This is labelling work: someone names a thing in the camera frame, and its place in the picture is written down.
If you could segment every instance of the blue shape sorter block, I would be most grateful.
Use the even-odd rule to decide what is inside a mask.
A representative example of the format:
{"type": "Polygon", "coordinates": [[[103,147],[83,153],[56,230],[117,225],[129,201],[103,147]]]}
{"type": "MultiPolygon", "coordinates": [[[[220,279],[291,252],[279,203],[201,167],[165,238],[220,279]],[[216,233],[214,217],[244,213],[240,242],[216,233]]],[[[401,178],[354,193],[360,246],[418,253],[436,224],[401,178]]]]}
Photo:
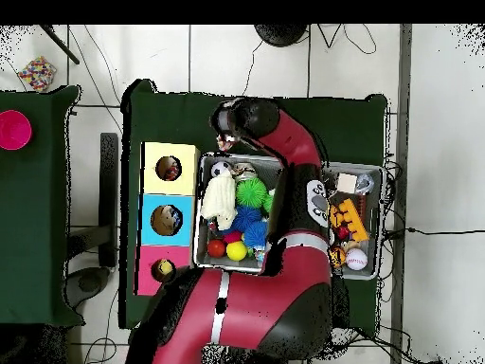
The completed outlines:
{"type": "Polygon", "coordinates": [[[144,246],[189,246],[193,224],[193,199],[187,195],[143,194],[141,211],[141,244],[144,246]],[[182,212],[182,226],[173,236],[161,236],[152,229],[153,211],[163,205],[173,205],[182,212]]]}

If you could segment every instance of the green spiky ball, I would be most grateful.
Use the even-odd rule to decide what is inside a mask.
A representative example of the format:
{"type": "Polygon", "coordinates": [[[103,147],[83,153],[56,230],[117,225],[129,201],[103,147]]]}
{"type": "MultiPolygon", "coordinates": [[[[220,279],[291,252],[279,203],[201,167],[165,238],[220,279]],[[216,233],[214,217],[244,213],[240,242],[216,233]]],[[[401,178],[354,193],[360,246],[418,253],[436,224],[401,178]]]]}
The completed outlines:
{"type": "Polygon", "coordinates": [[[264,208],[264,210],[268,215],[272,205],[273,205],[273,197],[270,194],[266,194],[266,196],[264,197],[264,201],[262,202],[262,207],[264,208]]]}
{"type": "Polygon", "coordinates": [[[257,177],[244,180],[236,189],[236,200],[240,205],[251,208],[261,208],[267,191],[264,183],[257,177]]]}

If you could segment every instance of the pink shape sorter block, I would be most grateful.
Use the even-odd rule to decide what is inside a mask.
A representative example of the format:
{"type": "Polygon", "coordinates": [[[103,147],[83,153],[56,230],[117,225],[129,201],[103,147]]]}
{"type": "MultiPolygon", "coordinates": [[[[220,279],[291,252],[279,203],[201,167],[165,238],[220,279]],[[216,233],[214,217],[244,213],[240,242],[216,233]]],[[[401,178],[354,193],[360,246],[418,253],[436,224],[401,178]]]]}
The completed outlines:
{"type": "Polygon", "coordinates": [[[140,296],[153,296],[160,282],[152,276],[152,265],[159,260],[170,260],[176,268],[190,265],[190,248],[187,246],[141,246],[138,262],[138,292],[140,296]]]}

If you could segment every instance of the shape sorter box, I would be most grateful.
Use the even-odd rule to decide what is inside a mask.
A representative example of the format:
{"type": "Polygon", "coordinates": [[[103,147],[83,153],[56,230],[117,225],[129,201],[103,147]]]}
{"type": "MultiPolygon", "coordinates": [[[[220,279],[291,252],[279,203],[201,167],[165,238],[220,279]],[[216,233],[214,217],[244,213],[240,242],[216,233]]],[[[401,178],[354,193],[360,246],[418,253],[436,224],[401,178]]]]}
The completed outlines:
{"type": "Polygon", "coordinates": [[[191,246],[194,219],[193,196],[143,194],[141,246],[191,246]],[[182,224],[173,235],[163,236],[152,228],[152,214],[162,206],[173,206],[182,214],[182,224]]]}
{"type": "Polygon", "coordinates": [[[138,261],[139,296],[154,296],[161,283],[152,276],[152,266],[160,260],[169,260],[175,268],[190,265],[190,247],[182,246],[141,246],[138,261]]]}
{"type": "Polygon", "coordinates": [[[143,142],[141,147],[144,193],[195,195],[199,151],[194,145],[143,142]],[[158,175],[157,167],[164,157],[171,157],[179,162],[180,175],[173,181],[163,180],[158,175]]]}

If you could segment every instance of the round hole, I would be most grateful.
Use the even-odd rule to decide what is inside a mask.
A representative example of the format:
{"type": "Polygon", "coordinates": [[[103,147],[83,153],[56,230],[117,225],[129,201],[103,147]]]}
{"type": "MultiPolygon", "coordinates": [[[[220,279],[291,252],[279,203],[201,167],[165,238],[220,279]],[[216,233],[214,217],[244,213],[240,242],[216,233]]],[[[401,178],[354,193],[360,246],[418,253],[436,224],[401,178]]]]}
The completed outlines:
{"type": "Polygon", "coordinates": [[[156,175],[164,181],[173,181],[182,174],[182,165],[175,156],[163,156],[156,162],[156,175]]]}
{"type": "Polygon", "coordinates": [[[173,236],[182,226],[182,212],[173,205],[161,205],[152,212],[150,225],[160,236],[173,236]]]}
{"type": "Polygon", "coordinates": [[[152,276],[157,282],[168,282],[175,275],[175,264],[170,260],[158,260],[152,265],[152,276]]]}

